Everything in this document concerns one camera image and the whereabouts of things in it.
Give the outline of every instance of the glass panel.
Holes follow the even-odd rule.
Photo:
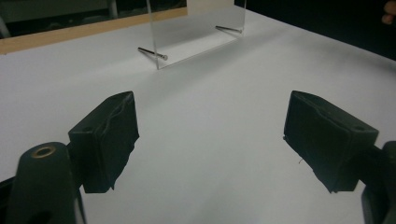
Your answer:
[[[183,17],[177,17],[183,8],[171,8],[164,2],[172,1],[148,0],[158,69],[243,36],[246,0],[187,0]],[[164,19],[172,14],[177,18]]]

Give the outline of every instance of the white tabletop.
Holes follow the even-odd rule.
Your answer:
[[[292,90],[396,140],[396,62],[248,12],[246,36],[157,71],[147,25],[0,56],[0,180],[108,96],[133,91],[140,138],[89,223],[361,224],[361,191],[330,194],[282,140]]]

